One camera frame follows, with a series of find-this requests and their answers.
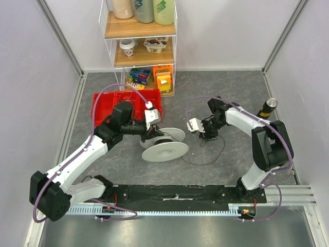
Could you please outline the white perforated spool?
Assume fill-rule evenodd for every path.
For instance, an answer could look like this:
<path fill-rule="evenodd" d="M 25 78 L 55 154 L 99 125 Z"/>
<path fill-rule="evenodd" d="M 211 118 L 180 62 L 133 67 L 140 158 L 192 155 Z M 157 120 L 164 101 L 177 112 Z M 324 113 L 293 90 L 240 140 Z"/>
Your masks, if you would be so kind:
<path fill-rule="evenodd" d="M 142 158 L 147 162 L 166 162 L 185 155 L 189 146 L 182 141 L 185 139 L 185 132 L 178 128 L 162 128 L 164 136 L 154 137 L 140 141 L 140 145 L 145 148 Z"/>

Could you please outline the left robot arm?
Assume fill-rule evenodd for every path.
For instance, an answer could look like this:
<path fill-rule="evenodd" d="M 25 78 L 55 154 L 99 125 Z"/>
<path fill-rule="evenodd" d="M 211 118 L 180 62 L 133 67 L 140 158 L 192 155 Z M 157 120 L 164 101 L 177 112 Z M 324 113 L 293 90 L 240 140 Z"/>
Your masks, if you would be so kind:
<path fill-rule="evenodd" d="M 36 214 L 42 212 L 51 221 L 61 219 L 68 210 L 82 202 L 99 199 L 108 202 L 113 196 L 112 183 L 101 175 L 75 184 L 76 178 L 94 161 L 107 154 L 125 135 L 139 135 L 145 142 L 162 136 L 157 130 L 160 112 L 151 102 L 146 103 L 144 118 L 134 118 L 134 107 L 128 101 L 117 103 L 111 115 L 92 128 L 87 140 L 75 152 L 46 173 L 35 172 L 30 179 L 29 201 L 33 205 L 33 220 L 41 223 Z"/>

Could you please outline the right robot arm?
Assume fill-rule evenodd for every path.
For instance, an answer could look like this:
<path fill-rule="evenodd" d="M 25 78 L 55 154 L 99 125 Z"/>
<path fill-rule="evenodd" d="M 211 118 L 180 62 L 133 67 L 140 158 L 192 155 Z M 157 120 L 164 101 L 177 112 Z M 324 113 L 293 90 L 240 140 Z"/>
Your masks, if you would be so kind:
<path fill-rule="evenodd" d="M 254 116 L 238 104 L 224 103 L 220 98 L 210 99 L 208 106 L 212 116 L 200 122 L 201 139 L 216 138 L 224 126 L 234 126 L 251 137 L 253 164 L 235 187 L 236 198 L 248 202 L 265 187 L 270 175 L 282 170 L 283 165 L 293 163 L 294 152 L 285 124 Z"/>

